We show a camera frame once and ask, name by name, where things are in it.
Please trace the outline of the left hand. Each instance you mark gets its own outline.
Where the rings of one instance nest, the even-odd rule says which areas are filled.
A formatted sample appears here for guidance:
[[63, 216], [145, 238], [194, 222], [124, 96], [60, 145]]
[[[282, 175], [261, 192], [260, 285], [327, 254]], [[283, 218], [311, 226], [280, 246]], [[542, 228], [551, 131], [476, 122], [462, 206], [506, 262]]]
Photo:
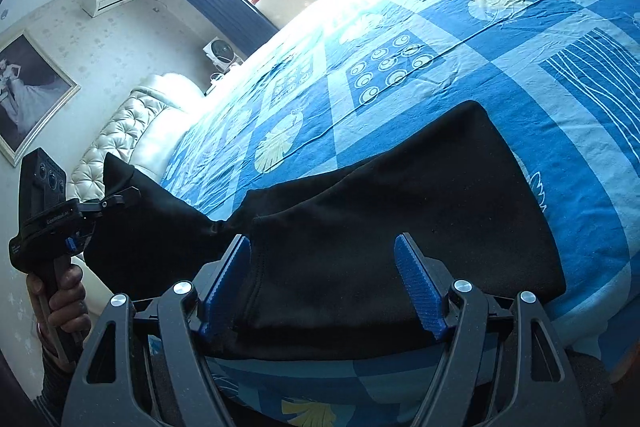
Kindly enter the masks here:
[[35, 313], [37, 332], [43, 352], [65, 372], [73, 372], [75, 365], [64, 362], [56, 351], [52, 334], [58, 329], [69, 334], [78, 334], [85, 340], [91, 329], [91, 321], [86, 306], [86, 290], [82, 285], [82, 271], [78, 265], [70, 267], [58, 281], [58, 291], [49, 299], [50, 312], [43, 311], [41, 299], [44, 297], [42, 280], [35, 274], [26, 277], [28, 297]]

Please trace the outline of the left forearm striped sleeve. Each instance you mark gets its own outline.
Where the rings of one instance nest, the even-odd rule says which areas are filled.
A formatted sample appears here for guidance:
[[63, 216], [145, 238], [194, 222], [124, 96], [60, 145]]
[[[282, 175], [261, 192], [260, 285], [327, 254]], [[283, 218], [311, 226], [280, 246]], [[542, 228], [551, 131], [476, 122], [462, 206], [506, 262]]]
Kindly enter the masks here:
[[42, 365], [42, 389], [40, 395], [32, 400], [32, 405], [48, 426], [59, 426], [75, 366], [62, 363], [48, 345], [42, 346]]

